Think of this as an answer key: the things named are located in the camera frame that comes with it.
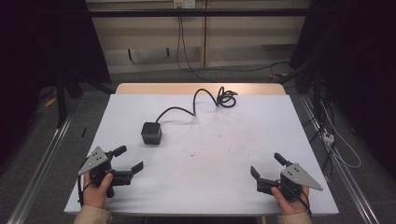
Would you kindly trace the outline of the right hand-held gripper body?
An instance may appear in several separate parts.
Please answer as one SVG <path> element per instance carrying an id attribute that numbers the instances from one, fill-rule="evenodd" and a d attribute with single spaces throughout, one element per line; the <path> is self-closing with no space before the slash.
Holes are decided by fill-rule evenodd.
<path id="1" fill-rule="evenodd" d="M 278 180 L 261 178 L 257 174 L 257 191 L 272 195 L 271 188 L 277 188 L 286 200 L 294 199 L 303 191 L 303 186 L 323 190 L 319 182 L 311 176 L 299 163 L 287 163 L 280 172 Z"/>

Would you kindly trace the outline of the black curtain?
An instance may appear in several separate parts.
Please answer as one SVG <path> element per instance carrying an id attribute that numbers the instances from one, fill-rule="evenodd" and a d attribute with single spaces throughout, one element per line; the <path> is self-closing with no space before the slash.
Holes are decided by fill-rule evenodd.
<path id="1" fill-rule="evenodd" d="M 40 91 L 111 78 L 87 0 L 0 0 L 0 164 L 14 153 Z"/>
<path id="2" fill-rule="evenodd" d="M 311 0 L 309 7 L 323 12 L 305 18 L 290 66 L 319 52 L 328 88 L 396 178 L 396 0 Z"/>

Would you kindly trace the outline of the black horizontal bar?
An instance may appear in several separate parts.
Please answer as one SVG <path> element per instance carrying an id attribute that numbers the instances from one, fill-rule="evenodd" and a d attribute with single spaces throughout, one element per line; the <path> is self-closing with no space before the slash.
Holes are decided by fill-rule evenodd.
<path id="1" fill-rule="evenodd" d="M 307 16 L 312 11 L 307 8 L 193 8 L 193 9 L 118 9 L 91 10 L 95 18 L 113 17 L 294 17 Z"/>

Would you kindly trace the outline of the white table sheet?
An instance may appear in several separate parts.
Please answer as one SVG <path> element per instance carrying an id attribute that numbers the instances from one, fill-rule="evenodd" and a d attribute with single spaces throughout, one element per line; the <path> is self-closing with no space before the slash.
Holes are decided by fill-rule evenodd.
<path id="1" fill-rule="evenodd" d="M 146 145 L 145 122 L 162 127 L 159 145 Z M 323 187 L 311 190 L 316 216 L 338 208 L 287 95 L 239 95 L 232 108 L 206 95 L 115 94 L 92 142 L 105 151 L 126 146 L 117 170 L 139 162 L 141 172 L 117 187 L 108 209 L 124 216 L 258 217 L 279 211 L 275 199 L 256 190 L 253 166 L 275 180 L 282 169 L 275 153 L 299 163 Z"/>

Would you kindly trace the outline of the black metal stand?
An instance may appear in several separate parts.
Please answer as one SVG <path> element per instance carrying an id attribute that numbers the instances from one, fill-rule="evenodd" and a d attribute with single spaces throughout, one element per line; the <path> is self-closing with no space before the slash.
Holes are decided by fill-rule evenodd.
<path id="1" fill-rule="evenodd" d="M 68 92 L 72 98 L 80 98 L 82 89 L 78 84 L 78 78 L 68 70 L 60 71 L 56 77 L 56 92 L 58 100 L 58 124 L 61 128 L 67 118 L 65 93 Z"/>

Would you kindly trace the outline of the person's right hand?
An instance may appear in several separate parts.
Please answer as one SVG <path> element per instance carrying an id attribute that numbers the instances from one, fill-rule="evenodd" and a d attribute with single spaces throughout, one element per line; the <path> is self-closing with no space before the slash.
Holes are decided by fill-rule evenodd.
<path id="1" fill-rule="evenodd" d="M 281 215 L 294 215 L 307 212 L 306 206 L 308 205 L 309 195 L 308 187 L 303 186 L 302 188 L 302 193 L 299 196 L 302 200 L 301 202 L 298 199 L 287 201 L 280 190 L 275 187 L 272 187 L 271 191 L 281 209 Z"/>

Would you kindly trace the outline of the metal floor rail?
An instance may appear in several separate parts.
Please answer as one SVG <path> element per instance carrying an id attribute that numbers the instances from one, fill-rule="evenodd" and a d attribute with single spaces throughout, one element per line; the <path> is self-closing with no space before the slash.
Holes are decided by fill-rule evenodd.
<path id="1" fill-rule="evenodd" d="M 322 135 L 327 132 L 327 129 L 323 124 L 320 124 L 318 118 L 314 116 L 314 108 L 311 101 L 304 96 L 301 96 L 301 101 L 309 118 L 311 118 L 310 123 L 315 127 L 318 133 L 318 138 L 320 138 L 321 143 L 326 150 L 327 162 L 331 162 L 332 168 L 340 175 L 344 185 L 346 186 L 346 190 L 349 193 L 353 203 L 357 207 L 364 223 L 380 224 L 373 207 L 370 205 L 366 196 L 363 194 L 363 191 L 358 186 L 358 182 L 355 180 L 352 173 L 350 173 L 350 169 L 356 168 L 356 166 L 350 165 L 342 158 L 335 144 L 326 143 L 323 140 Z"/>
<path id="2" fill-rule="evenodd" d="M 35 198 L 40 191 L 43 181 L 49 171 L 49 168 L 60 148 L 64 136 L 68 131 L 70 123 L 74 115 L 70 113 L 63 124 L 56 129 L 49 146 L 47 147 L 43 158 L 41 159 L 38 167 L 35 169 L 31 180 L 20 199 L 18 200 L 16 207 L 14 208 L 7 224 L 24 224 L 25 219 L 35 201 Z"/>

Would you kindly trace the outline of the black power adapter box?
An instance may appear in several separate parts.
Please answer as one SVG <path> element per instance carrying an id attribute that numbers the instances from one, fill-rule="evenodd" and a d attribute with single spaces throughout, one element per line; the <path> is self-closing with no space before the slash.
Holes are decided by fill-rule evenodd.
<path id="1" fill-rule="evenodd" d="M 145 122 L 141 131 L 146 145 L 159 145 L 162 140 L 162 127 L 158 122 Z"/>

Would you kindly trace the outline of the white wall socket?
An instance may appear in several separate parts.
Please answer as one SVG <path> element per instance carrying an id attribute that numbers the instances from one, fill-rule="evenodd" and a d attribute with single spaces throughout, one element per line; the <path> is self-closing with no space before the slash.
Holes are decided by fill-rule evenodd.
<path id="1" fill-rule="evenodd" d="M 174 8 L 196 8 L 195 0 L 173 0 Z"/>

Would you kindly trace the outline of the person's left hand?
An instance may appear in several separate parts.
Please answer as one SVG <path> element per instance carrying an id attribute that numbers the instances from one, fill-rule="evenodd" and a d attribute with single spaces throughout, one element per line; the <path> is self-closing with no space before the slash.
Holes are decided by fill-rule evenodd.
<path id="1" fill-rule="evenodd" d="M 84 175 L 83 202 L 85 205 L 106 209 L 106 191 L 110 187 L 113 174 L 107 174 L 101 185 L 96 187 L 92 184 L 90 175 Z"/>

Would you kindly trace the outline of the wooden table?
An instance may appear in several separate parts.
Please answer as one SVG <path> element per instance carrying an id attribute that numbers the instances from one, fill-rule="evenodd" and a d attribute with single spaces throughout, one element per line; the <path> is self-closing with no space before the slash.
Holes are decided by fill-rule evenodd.
<path id="1" fill-rule="evenodd" d="M 285 95 L 282 85 L 276 83 L 121 83 L 116 94 L 195 94 L 206 89 L 216 95 L 219 88 L 238 95 Z"/>

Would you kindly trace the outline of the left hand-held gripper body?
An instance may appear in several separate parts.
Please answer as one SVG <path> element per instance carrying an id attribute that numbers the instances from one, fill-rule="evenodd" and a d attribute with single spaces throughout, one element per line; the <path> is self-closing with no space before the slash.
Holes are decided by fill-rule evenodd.
<path id="1" fill-rule="evenodd" d="M 129 171 L 116 171 L 112 168 L 111 162 L 114 158 L 113 150 L 104 152 L 100 147 L 96 147 L 93 152 L 81 164 L 78 171 L 78 197 L 83 197 L 84 188 L 81 187 L 81 177 L 88 173 L 92 180 L 92 184 L 99 187 L 108 173 L 113 174 L 113 180 L 110 187 L 106 191 L 107 198 L 115 195 L 115 186 L 130 185 L 134 174 L 131 169 Z"/>

